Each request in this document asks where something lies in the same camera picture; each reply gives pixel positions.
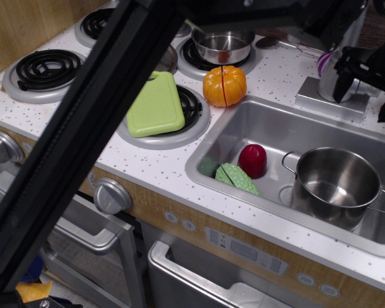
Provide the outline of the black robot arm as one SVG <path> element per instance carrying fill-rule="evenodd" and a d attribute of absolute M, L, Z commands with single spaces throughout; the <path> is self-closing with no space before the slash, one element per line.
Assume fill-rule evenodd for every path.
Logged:
<path fill-rule="evenodd" d="M 290 27 L 339 43 L 357 1 L 122 1 L 0 203 L 0 293 L 15 287 L 184 21 L 205 31 Z"/>

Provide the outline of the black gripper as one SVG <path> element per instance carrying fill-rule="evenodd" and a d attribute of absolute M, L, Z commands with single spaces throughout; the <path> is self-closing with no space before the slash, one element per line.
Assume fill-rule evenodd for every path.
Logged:
<path fill-rule="evenodd" d="M 338 75 L 332 94 L 336 103 L 352 97 L 350 87 L 355 79 L 385 92 L 385 43 L 378 49 L 344 47 L 334 69 Z M 379 111 L 378 122 L 385 123 L 385 103 Z"/>

